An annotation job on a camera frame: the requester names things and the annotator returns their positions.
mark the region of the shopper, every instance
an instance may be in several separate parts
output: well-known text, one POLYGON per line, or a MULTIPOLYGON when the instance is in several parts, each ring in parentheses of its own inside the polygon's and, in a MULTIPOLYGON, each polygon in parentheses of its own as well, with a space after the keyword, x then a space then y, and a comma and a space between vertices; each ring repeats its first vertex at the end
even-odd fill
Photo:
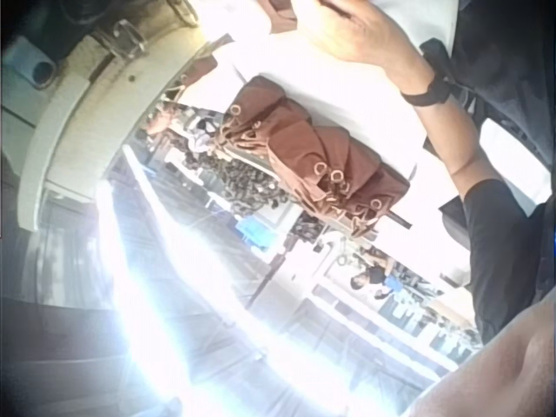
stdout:
POLYGON ((317 46, 338 59, 384 69, 414 105, 464 203, 470 288, 488 343, 417 400, 408 415, 553 415, 553 197, 526 217, 480 148, 468 114, 448 97, 442 79, 400 27, 368 0, 293 5, 299 30, 317 46))

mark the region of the black strap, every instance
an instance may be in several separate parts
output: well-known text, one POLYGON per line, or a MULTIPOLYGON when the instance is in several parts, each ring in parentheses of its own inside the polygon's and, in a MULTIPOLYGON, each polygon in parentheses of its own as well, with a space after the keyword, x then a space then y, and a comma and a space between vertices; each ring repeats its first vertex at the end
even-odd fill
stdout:
POLYGON ((444 77, 437 75, 425 94, 417 96, 409 96, 401 94, 401 96, 414 107, 427 107, 434 104, 445 103, 450 97, 450 85, 444 81, 444 77))

